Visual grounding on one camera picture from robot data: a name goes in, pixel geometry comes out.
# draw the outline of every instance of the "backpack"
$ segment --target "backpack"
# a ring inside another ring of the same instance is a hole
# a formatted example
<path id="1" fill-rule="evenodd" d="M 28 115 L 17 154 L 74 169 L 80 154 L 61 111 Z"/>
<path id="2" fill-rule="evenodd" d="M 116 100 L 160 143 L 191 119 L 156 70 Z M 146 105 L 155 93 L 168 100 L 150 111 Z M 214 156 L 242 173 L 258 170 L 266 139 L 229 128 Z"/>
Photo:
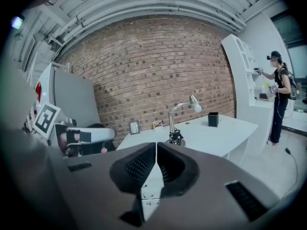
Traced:
<path id="1" fill-rule="evenodd" d="M 283 69 L 285 69 L 287 71 L 287 75 L 288 75 L 289 80 L 290 80 L 291 92 L 288 96 L 288 99 L 295 101 L 296 100 L 296 90 L 297 90 L 296 81 L 295 81 L 294 76 L 291 72 L 289 72 L 286 68 L 283 68 Z M 282 77 L 280 75 L 280 71 L 278 72 L 278 78 L 282 82 L 282 85 L 283 85 L 283 80 L 282 80 Z"/>

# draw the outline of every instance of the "shoe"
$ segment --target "shoe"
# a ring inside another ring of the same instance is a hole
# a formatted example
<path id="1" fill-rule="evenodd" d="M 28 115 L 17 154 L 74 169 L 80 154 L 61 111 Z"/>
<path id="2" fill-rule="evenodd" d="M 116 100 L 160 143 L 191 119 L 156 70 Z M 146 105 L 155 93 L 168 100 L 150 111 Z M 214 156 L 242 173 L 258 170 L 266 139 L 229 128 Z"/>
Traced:
<path id="1" fill-rule="evenodd" d="M 270 145 L 271 147 L 275 147 L 275 148 L 278 147 L 278 143 L 273 143 L 270 140 L 267 141 L 267 144 Z"/>

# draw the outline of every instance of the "white cabinet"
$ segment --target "white cabinet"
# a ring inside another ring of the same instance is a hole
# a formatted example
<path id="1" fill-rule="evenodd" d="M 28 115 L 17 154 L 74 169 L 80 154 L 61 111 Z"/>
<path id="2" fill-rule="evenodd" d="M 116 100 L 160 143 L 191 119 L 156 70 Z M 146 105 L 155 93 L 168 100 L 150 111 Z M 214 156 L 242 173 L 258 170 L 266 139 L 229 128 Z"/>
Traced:
<path id="1" fill-rule="evenodd" d="M 255 99 L 255 81 L 258 77 L 252 48 L 240 38 L 229 35 L 222 40 L 236 89 L 236 117 L 258 125 L 250 136 L 247 152 L 259 153 L 265 145 L 272 125 L 273 103 Z"/>

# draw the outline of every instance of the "lamp head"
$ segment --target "lamp head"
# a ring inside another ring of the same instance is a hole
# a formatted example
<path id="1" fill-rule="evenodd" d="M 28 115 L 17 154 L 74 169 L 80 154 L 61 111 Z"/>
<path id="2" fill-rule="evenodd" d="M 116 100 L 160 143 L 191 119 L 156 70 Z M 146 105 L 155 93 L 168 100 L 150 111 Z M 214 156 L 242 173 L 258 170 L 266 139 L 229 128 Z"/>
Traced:
<path id="1" fill-rule="evenodd" d="M 190 100 L 191 105 L 194 106 L 194 110 L 195 110 L 197 113 L 200 113 L 201 110 L 202 110 L 202 108 L 201 108 L 201 106 L 199 105 L 199 100 L 196 98 L 196 96 L 195 96 L 194 94 L 190 95 L 189 100 Z"/>

